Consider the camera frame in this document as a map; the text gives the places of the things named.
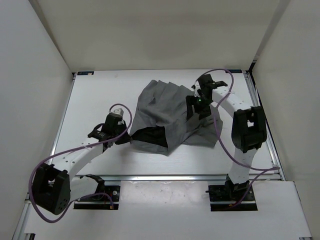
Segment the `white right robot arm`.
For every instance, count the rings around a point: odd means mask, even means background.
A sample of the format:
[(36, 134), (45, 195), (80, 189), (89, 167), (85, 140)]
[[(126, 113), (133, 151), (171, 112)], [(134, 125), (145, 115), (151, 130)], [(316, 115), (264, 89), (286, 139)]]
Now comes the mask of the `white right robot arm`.
[(212, 102), (217, 102), (232, 117), (231, 140), (235, 146), (232, 167), (227, 174), (224, 193), (236, 200), (249, 189), (249, 171), (257, 150), (267, 139), (266, 117), (261, 106), (251, 106), (227, 92), (224, 81), (198, 79), (192, 85), (193, 95), (186, 99), (189, 120), (194, 113), (201, 120), (210, 116)]

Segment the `blue corner label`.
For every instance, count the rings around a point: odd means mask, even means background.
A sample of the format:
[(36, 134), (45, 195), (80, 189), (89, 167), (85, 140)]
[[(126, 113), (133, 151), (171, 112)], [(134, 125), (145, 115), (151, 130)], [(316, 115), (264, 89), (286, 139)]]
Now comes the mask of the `blue corner label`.
[(78, 71), (77, 75), (78, 76), (92, 76), (94, 75), (94, 71)]
[(231, 73), (233, 74), (241, 74), (242, 73), (242, 70), (241, 69), (230, 69), (229, 70)]

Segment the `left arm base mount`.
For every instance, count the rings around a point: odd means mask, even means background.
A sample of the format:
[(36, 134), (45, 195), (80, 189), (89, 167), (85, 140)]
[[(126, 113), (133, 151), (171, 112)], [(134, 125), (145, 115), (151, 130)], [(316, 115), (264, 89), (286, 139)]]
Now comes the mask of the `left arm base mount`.
[(108, 182), (98, 175), (77, 176), (71, 182), (75, 210), (118, 210), (120, 193), (120, 182)]

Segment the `blue corner label left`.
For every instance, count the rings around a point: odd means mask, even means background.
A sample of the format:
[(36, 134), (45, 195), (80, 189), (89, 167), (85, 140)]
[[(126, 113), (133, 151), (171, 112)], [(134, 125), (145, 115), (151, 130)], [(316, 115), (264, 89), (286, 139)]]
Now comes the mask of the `blue corner label left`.
[(78, 76), (92, 76), (94, 75), (94, 71), (78, 71), (77, 75)]

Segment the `aluminium left side rail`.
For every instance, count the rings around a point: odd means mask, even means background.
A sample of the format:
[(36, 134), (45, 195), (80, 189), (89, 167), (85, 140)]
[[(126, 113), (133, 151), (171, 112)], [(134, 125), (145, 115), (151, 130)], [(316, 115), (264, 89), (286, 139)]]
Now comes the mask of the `aluminium left side rail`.
[(53, 115), (53, 127), (50, 129), (50, 136), (49, 136), (49, 140), (47, 141), (49, 150), (45, 151), (45, 153), (43, 154), (43, 158), (41, 160), (44, 160), (47, 157), (50, 157), (56, 152), (58, 140), (60, 137), (64, 119), (66, 116), (68, 104), (70, 102), (77, 72), (74, 71), (71, 74), (72, 74), (72, 78), (68, 80), (67, 82), (68, 85), (66, 86), (66, 90), (63, 90), (61, 92), (57, 110), (54, 112), (54, 115)]

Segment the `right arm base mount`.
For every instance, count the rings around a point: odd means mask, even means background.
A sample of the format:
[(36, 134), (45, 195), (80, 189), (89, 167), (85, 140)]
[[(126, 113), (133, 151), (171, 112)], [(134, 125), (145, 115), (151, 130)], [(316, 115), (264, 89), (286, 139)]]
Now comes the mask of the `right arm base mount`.
[(211, 212), (252, 212), (258, 211), (253, 187), (230, 193), (224, 185), (209, 185), (205, 191), (209, 195)]

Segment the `grey pleated skirt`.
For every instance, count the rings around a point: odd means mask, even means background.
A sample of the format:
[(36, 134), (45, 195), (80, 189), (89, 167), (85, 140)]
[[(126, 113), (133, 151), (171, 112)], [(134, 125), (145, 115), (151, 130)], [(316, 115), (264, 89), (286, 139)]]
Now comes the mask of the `grey pleated skirt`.
[(144, 152), (168, 156), (180, 145), (213, 148), (223, 121), (218, 110), (199, 119), (187, 119), (186, 96), (192, 91), (183, 85), (151, 80), (138, 97), (130, 129), (132, 145)]

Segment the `blue corner label right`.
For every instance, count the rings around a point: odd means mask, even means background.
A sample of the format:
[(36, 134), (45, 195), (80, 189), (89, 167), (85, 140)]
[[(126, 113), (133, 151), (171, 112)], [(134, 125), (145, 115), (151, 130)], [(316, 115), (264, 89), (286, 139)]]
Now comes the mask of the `blue corner label right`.
[(241, 69), (230, 69), (229, 70), (231, 73), (233, 74), (241, 74), (242, 73), (242, 70)]

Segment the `aluminium table edge rail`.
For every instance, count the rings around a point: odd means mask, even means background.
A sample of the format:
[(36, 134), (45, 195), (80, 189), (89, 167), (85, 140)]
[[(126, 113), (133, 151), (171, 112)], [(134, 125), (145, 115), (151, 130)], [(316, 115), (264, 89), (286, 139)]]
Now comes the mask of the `aluminium table edge rail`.
[[(103, 180), (107, 182), (120, 182), (120, 181), (157, 181), (157, 182), (170, 182), (170, 181), (225, 181), (226, 175), (214, 174), (196, 174), (196, 175), (101, 175)], [(75, 176), (72, 180), (88, 178), (85, 175)], [(257, 180), (267, 181), (283, 181), (279, 173), (263, 174)]]

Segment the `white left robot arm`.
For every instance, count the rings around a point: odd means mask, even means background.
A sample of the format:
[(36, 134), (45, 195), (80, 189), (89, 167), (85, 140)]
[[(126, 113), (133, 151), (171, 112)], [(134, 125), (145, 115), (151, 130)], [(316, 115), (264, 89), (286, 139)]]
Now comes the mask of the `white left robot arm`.
[(29, 200), (37, 214), (51, 223), (52, 220), (46, 218), (40, 209), (62, 218), (73, 202), (87, 199), (107, 200), (112, 210), (114, 201), (105, 191), (105, 181), (93, 173), (84, 176), (78, 176), (78, 173), (113, 144), (128, 140), (124, 120), (100, 123), (77, 147), (54, 154), (55, 162), (41, 161), (32, 171), (28, 183)]

